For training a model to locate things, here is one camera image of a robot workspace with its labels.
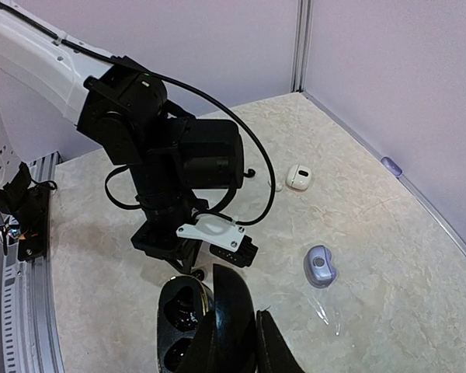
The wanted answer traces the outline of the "black earbud case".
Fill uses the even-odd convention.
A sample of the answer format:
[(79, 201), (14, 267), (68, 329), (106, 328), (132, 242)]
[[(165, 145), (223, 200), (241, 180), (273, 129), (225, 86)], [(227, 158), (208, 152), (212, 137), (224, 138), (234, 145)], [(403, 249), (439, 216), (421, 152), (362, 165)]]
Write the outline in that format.
[(172, 277), (157, 311), (160, 372), (256, 371), (252, 297), (235, 270), (213, 265), (213, 285), (191, 275)]

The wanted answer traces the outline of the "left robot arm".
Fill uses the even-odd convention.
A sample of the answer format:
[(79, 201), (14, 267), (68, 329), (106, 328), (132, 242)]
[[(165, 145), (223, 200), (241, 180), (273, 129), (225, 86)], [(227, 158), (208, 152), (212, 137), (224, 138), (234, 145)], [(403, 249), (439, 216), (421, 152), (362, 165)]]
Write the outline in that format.
[(0, 69), (47, 99), (129, 172), (146, 217), (134, 248), (189, 274), (202, 243), (237, 267), (256, 247), (223, 214), (242, 187), (244, 148), (230, 120), (198, 119), (162, 78), (129, 57), (92, 51), (14, 2), (0, 1)]

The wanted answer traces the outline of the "purple earbud charging case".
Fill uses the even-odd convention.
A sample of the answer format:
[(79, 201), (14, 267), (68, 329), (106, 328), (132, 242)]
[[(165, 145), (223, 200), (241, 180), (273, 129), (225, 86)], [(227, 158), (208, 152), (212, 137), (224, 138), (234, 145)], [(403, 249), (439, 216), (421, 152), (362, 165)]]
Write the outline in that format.
[(304, 274), (315, 288), (327, 288), (337, 278), (337, 270), (332, 264), (332, 253), (323, 245), (313, 246), (304, 257)]

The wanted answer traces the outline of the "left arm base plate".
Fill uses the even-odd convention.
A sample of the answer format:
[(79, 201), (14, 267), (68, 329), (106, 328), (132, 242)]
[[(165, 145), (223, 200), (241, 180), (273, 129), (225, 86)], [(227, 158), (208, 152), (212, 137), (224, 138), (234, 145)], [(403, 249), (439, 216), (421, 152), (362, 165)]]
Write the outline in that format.
[(12, 231), (19, 233), (15, 237), (19, 244), (18, 260), (28, 261), (46, 253), (50, 193), (56, 189), (53, 180), (34, 180), (24, 162), (12, 181), (0, 189), (0, 237), (4, 255), (9, 254)]

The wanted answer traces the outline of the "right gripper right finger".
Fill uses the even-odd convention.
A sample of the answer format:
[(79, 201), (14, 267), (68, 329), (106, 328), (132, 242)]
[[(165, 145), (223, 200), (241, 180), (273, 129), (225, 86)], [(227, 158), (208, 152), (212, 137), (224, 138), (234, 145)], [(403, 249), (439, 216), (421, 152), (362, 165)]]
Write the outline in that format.
[(303, 373), (267, 310), (256, 312), (258, 372)]

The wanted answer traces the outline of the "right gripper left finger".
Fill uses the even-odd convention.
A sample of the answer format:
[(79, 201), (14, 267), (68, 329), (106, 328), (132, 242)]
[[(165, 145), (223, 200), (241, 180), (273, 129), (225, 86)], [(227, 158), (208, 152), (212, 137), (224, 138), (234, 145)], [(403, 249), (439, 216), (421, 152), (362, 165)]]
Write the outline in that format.
[(209, 311), (200, 321), (195, 337), (177, 373), (213, 373), (216, 371), (217, 327), (215, 311)]

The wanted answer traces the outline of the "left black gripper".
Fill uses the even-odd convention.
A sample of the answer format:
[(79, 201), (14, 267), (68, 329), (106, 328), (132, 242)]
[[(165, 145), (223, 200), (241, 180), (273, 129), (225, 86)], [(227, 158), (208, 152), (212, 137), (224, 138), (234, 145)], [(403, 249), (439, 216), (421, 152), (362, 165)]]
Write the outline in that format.
[(201, 241), (179, 238), (176, 233), (163, 232), (147, 221), (130, 240), (146, 256), (165, 261), (180, 274), (194, 276)]

